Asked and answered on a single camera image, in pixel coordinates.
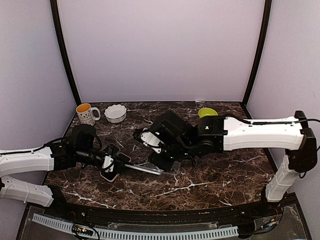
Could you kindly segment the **clear magsafe phone case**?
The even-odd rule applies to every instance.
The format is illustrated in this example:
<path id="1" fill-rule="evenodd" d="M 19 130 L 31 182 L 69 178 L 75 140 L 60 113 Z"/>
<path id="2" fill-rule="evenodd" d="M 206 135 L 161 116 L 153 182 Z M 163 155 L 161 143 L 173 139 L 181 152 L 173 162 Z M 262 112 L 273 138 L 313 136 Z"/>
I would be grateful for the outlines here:
<path id="1" fill-rule="evenodd" d="M 180 172 L 180 163 L 175 162 L 171 169 L 169 171 L 165 171 L 164 169 L 156 166 L 155 164 L 151 162 L 144 162 L 141 164 L 138 164 L 140 167 L 143 167 L 144 169 L 148 169 L 147 173 L 151 173 L 158 176 L 170 176 L 173 177 L 175 175 L 178 175 Z"/>

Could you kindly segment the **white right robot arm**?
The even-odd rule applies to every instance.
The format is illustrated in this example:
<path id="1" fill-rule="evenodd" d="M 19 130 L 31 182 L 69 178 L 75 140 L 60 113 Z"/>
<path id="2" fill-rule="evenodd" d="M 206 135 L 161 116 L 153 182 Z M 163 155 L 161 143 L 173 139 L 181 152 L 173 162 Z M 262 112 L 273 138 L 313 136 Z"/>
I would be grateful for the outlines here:
<path id="1" fill-rule="evenodd" d="M 144 145 L 155 151 L 152 161 L 169 171 L 175 161 L 238 149 L 285 150 L 280 168 L 261 193 L 255 213 L 266 217 L 301 173 L 318 162 L 317 140 L 303 111 L 280 119 L 240 119 L 234 115 L 209 115 L 193 126 L 175 113 L 160 115 L 142 133 Z"/>

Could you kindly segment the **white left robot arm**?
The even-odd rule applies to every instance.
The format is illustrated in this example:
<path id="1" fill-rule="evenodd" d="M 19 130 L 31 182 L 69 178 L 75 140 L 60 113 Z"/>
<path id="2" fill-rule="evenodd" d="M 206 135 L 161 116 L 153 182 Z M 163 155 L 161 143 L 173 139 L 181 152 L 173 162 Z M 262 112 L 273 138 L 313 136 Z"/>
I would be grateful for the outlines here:
<path id="1" fill-rule="evenodd" d="M 24 203 L 50 207 L 60 218 L 67 218 L 70 206 L 59 187 L 36 185 L 13 178 L 12 174 L 36 171 L 62 171 L 93 166 L 106 180 L 113 180 L 116 165 L 121 162 L 120 150 L 109 145 L 103 148 L 102 141 L 94 126 L 77 125 L 70 136 L 60 137 L 35 149 L 22 149 L 0 152 L 0 197 Z"/>

